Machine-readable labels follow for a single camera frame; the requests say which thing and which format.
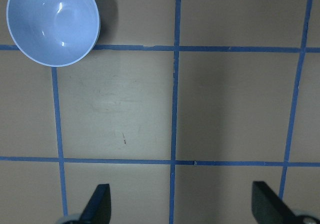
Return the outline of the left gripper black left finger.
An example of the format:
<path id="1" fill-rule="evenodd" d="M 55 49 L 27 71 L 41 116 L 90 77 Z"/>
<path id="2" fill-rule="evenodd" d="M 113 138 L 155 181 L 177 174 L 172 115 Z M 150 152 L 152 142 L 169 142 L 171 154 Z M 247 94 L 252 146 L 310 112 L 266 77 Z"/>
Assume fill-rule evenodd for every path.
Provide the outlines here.
<path id="1" fill-rule="evenodd" d="M 81 224 L 109 224 L 111 220 L 111 190 L 109 184 L 97 185 L 79 222 Z"/>

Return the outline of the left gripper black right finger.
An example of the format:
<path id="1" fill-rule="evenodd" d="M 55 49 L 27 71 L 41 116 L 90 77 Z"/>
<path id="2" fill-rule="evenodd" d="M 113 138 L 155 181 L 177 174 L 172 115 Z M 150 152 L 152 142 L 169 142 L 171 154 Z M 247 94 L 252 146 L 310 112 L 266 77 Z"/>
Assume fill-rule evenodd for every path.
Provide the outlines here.
<path id="1" fill-rule="evenodd" d="M 307 224 L 309 215 L 296 215 L 263 181 L 254 181 L 251 211 L 258 224 Z"/>

